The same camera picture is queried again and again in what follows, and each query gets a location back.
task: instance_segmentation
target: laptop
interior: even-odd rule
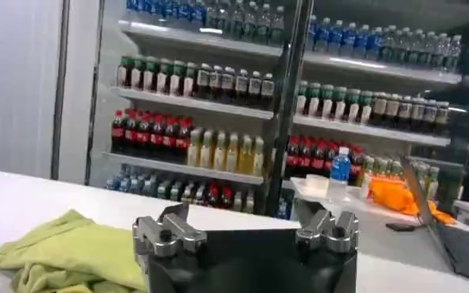
[[[452,271],[469,278],[469,232],[436,221],[409,160],[401,157],[401,162],[408,188],[418,204],[419,219]]]

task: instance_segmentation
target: white counter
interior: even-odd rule
[[[99,224],[131,229],[136,217],[157,217],[175,204],[103,189],[0,172],[0,244],[16,240],[42,222],[76,209]],[[358,256],[358,292],[469,292],[469,279],[449,272],[427,233],[390,232],[363,212]],[[284,229],[299,224],[267,217],[192,206],[189,223],[198,229]],[[10,292],[0,273],[0,292]]]

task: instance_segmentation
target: white bottle cap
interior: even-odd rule
[[[345,146],[341,146],[339,149],[338,149],[338,153],[339,154],[344,154],[344,155],[348,155],[349,154],[349,149]]]

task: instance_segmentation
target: orange object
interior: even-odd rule
[[[372,178],[369,186],[369,197],[379,205],[403,213],[409,216],[416,216],[419,212],[415,199],[401,180],[388,178]],[[428,206],[432,215],[444,224],[454,224],[455,220],[447,213],[437,210],[432,201],[428,201]]]

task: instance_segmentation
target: yellow-green cloth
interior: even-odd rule
[[[95,224],[75,210],[0,247],[0,269],[19,270],[17,293],[147,292],[131,231]]]

